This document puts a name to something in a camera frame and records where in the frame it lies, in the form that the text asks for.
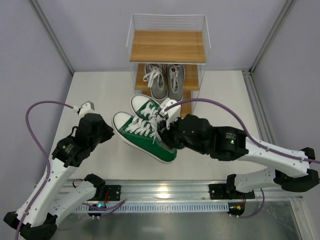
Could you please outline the white wire wooden shoe shelf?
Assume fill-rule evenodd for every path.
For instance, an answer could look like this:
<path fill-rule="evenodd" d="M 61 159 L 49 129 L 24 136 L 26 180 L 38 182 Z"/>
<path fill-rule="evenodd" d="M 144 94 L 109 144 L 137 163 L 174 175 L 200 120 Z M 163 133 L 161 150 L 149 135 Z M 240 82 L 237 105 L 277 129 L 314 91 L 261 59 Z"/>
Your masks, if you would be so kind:
<path fill-rule="evenodd" d="M 146 64 L 154 63 L 183 65 L 183 99 L 199 96 L 211 51 L 205 15 L 133 14 L 126 47 L 136 94 L 151 95 L 143 77 Z"/>

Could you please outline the grey sneaker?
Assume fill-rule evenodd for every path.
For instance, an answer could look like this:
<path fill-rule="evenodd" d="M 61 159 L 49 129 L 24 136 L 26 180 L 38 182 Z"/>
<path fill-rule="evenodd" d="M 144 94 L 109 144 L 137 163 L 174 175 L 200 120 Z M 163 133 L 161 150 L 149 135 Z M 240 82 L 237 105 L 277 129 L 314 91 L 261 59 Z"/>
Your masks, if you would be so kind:
<path fill-rule="evenodd" d="M 166 65 L 168 97 L 177 102 L 183 99 L 185 72 L 186 71 L 183 64 Z"/>
<path fill-rule="evenodd" d="M 143 81 L 147 83 L 151 96 L 162 101 L 167 96 L 164 80 L 164 67 L 159 63 L 147 63 L 144 67 Z"/>

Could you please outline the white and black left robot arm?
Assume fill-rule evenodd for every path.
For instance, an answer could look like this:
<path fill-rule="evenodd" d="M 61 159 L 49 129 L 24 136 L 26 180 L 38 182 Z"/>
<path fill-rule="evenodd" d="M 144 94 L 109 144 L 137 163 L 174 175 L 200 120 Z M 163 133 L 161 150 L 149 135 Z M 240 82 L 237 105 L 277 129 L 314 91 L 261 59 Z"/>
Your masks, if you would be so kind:
<path fill-rule="evenodd" d="M 26 240 L 49 240 L 60 223 L 78 206 L 100 199 L 106 182 L 95 174 L 87 175 L 72 192 L 57 200 L 57 194 L 83 160 L 98 146 L 112 138 L 113 129 L 97 113 L 87 113 L 66 138 L 60 140 L 49 159 L 49 169 L 31 196 L 17 211 L 8 212 L 4 222 Z"/>

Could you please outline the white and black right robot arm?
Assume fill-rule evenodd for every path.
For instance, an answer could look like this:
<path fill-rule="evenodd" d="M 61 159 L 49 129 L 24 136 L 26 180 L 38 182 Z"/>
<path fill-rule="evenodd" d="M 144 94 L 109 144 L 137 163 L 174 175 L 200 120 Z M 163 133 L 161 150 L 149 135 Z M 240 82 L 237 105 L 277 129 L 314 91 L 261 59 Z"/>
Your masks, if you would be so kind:
<path fill-rule="evenodd" d="M 188 114 L 173 123 L 161 121 L 158 133 L 172 148 L 188 148 L 222 162 L 243 161 L 264 166 L 263 170 L 246 174 L 230 174 L 226 192 L 232 199 L 255 189 L 280 186 L 282 190 L 304 193 L 319 185 L 320 177 L 304 161 L 313 157 L 311 148 L 291 151 L 256 138 L 231 126 L 212 126 L 205 118 Z"/>

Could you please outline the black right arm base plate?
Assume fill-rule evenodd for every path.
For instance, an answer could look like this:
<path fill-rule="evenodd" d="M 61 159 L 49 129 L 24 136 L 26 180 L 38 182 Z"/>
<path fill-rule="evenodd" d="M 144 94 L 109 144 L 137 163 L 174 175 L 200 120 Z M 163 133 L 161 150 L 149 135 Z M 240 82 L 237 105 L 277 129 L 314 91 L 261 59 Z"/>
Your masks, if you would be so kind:
<path fill-rule="evenodd" d="M 255 199 L 254 191 L 242 193 L 229 186 L 226 183 L 209 184 L 209 196 L 211 200 L 240 200 L 240 199 Z"/>

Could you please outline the green sneaker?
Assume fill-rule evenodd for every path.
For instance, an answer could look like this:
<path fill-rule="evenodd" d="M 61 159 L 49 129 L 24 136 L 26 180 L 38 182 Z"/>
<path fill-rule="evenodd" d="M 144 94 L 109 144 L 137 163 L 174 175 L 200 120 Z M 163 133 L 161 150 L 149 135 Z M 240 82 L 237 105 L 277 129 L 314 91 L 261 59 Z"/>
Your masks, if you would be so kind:
<path fill-rule="evenodd" d="M 150 122 L 157 127 L 157 130 L 160 129 L 160 123 L 162 118 L 159 115 L 158 108 L 160 104 L 153 100 L 151 97 L 143 94 L 136 94 L 130 100 L 130 106 L 135 115 L 145 121 Z M 184 149 L 185 147 L 179 143 L 173 141 L 171 136 L 163 135 L 158 132 L 161 140 L 170 148 L 175 148 L 178 150 Z"/>
<path fill-rule="evenodd" d="M 120 111 L 113 116 L 112 127 L 124 143 L 161 163 L 172 163 L 177 157 L 177 149 L 168 147 L 158 134 L 157 125 L 148 120 Z"/>

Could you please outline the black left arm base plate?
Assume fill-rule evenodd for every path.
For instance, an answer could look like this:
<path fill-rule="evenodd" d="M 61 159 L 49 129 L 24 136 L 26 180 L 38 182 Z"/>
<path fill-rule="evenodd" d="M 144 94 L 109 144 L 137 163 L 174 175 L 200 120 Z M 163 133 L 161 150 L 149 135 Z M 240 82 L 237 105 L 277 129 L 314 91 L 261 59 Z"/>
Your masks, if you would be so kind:
<path fill-rule="evenodd" d="M 121 185 L 105 185 L 102 200 L 104 202 L 119 201 L 121 199 Z"/>

